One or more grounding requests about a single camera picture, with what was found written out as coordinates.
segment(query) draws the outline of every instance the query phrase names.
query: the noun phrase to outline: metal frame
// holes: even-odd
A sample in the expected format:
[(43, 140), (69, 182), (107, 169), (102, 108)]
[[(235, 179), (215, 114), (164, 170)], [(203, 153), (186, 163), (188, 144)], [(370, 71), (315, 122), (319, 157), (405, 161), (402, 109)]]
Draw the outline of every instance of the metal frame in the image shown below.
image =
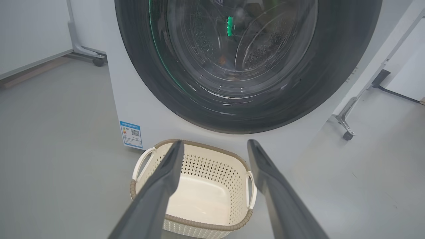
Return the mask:
[(398, 41), (398, 43), (395, 45), (395, 47), (391, 50), (390, 54), (386, 57), (386, 59), (384, 60), (384, 62), (382, 62), (382, 64), (380, 65), (380, 67), (377, 69), (377, 71), (375, 72), (375, 74), (372, 76), (372, 78), (369, 80), (369, 82), (363, 87), (363, 89), (360, 91), (360, 93), (357, 95), (357, 97), (353, 97), (351, 98), (348, 103), (345, 105), (344, 109), (338, 114), (335, 115), (333, 114), (332, 116), (334, 116), (338, 122), (344, 127), (345, 130), (347, 130), (347, 132), (352, 135), (355, 136), (356, 134), (354, 133), (354, 131), (351, 129), (351, 127), (348, 125), (347, 123), (347, 117), (348, 114), (350, 113), (350, 111), (353, 109), (355, 103), (357, 102), (357, 100), (360, 98), (360, 96), (366, 91), (368, 90), (371, 86), (372, 86), (372, 82), (373, 80), (378, 76), (378, 74), (381, 72), (382, 69), (384, 69), (384, 67), (386, 66), (386, 62), (389, 61), (394, 54), (396, 53), (396, 51), (400, 48), (401, 44), (403, 44), (403, 42), (406, 40), (406, 38), (410, 35), (410, 33), (413, 31), (413, 29), (416, 27), (416, 25), (418, 24), (418, 22), (422, 19), (425, 18), (425, 9), (422, 10), (422, 12), (418, 15), (418, 17), (416, 18), (416, 20), (414, 20), (414, 22), (412, 23), (412, 25), (407, 29), (407, 31), (403, 34), (403, 36), (400, 38), (400, 40)]
[(87, 50), (81, 46), (78, 40), (77, 35), (77, 29), (75, 27), (74, 22), (74, 15), (72, 14), (72, 7), (71, 7), (71, 0), (66, 0), (66, 3), (68, 5), (68, 12), (69, 12), (69, 22), (68, 22), (68, 28), (69, 28), (69, 34), (71, 36), (71, 43), (72, 43), (72, 49), (75, 53), (79, 53), (82, 55), (86, 55), (89, 57), (95, 57), (99, 59), (103, 59), (105, 56), (98, 54), (97, 52)]
[(337, 118), (338, 122), (347, 130), (352, 136), (356, 135), (354, 131), (351, 130), (350, 126), (347, 123), (347, 116), (350, 113), (351, 109), (354, 107), (354, 104), (357, 102), (357, 97), (351, 98), (344, 109), (339, 115), (334, 115)]

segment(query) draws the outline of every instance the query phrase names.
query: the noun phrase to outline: blue sticker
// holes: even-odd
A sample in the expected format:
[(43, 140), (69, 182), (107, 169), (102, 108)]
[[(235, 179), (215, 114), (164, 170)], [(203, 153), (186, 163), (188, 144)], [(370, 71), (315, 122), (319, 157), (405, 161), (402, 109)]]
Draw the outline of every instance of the blue sticker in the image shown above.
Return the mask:
[(140, 135), (140, 126), (122, 121), (119, 123), (121, 125), (121, 133), (124, 144), (131, 147), (142, 148), (143, 146), (142, 137)]

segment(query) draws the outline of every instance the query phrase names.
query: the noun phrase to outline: white panel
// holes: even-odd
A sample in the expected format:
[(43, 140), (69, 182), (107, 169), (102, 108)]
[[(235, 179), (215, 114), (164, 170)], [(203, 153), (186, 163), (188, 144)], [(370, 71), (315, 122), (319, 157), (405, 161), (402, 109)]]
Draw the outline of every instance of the white panel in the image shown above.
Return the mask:
[(386, 89), (421, 101), (425, 97), (425, 44), (404, 65)]
[[(357, 97), (358, 94), (369, 84), (370, 80), (376, 75), (377, 71), (382, 64), (386, 61), (387, 57), (399, 43), (403, 35), (412, 26), (412, 23), (421, 14), (425, 6), (425, 0), (414, 0), (410, 5), (410, 1), (396, 1), (389, 4), (390, 1), (383, 1), (382, 11), (378, 24), (376, 26), (375, 33), (372, 37), (371, 43), (368, 46), (365, 54), (359, 62), (357, 72), (350, 76), (350, 80), (356, 81), (338, 107), (334, 110), (333, 114), (339, 114), (344, 106), (352, 97)], [(397, 17), (397, 13), (400, 13), (400, 8), (408, 6), (405, 13), (400, 17)], [(395, 28), (391, 26), (395, 19), (397, 21)], [(377, 33), (382, 32), (385, 29), (385, 33), (378, 35)], [(388, 36), (383, 38), (381, 45), (373, 44), (374, 40), (378, 37)]]
[(425, 19), (419, 21), (418, 25), (409, 34), (397, 52), (391, 57), (384, 67), (385, 70), (391, 72), (385, 80), (381, 83), (381, 86), (386, 86), (396, 77), (396, 75), (402, 70), (404, 65), (409, 61), (413, 54), (417, 53), (418, 50), (425, 44)]
[(80, 44), (106, 52), (100, 0), (71, 0), (71, 5)]
[(0, 75), (72, 49), (65, 0), (0, 1)]

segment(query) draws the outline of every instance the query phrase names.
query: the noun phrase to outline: washing machine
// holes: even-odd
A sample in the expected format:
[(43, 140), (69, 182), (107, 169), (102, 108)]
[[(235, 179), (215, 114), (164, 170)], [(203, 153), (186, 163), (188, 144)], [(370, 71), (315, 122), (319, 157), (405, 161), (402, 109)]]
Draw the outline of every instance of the washing machine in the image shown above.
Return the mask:
[[(348, 79), (366, 67), (358, 63), (383, 14), (381, 4), (103, 1), (124, 145), (146, 150), (184, 139), (248, 161), (247, 140), (255, 139), (285, 175), (354, 83)], [(392, 11), (384, 15), (400, 19), (405, 9)], [(374, 37), (382, 44), (385, 34)], [(229, 237), (253, 235), (273, 237), (262, 195), (249, 225)]]

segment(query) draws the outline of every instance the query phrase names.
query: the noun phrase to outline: laundry basket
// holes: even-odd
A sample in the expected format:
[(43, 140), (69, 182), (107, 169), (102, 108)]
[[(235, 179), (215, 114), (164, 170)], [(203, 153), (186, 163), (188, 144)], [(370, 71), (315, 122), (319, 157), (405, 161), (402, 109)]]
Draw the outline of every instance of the laundry basket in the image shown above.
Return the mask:
[[(140, 156), (130, 185), (132, 199), (175, 141), (163, 141)], [(251, 218), (257, 196), (254, 178), (246, 162), (219, 148), (183, 142), (179, 185), (168, 202), (163, 228), (186, 236), (215, 239), (243, 227)], [(139, 175), (140, 167), (149, 155)], [(252, 183), (250, 196), (249, 179)]]

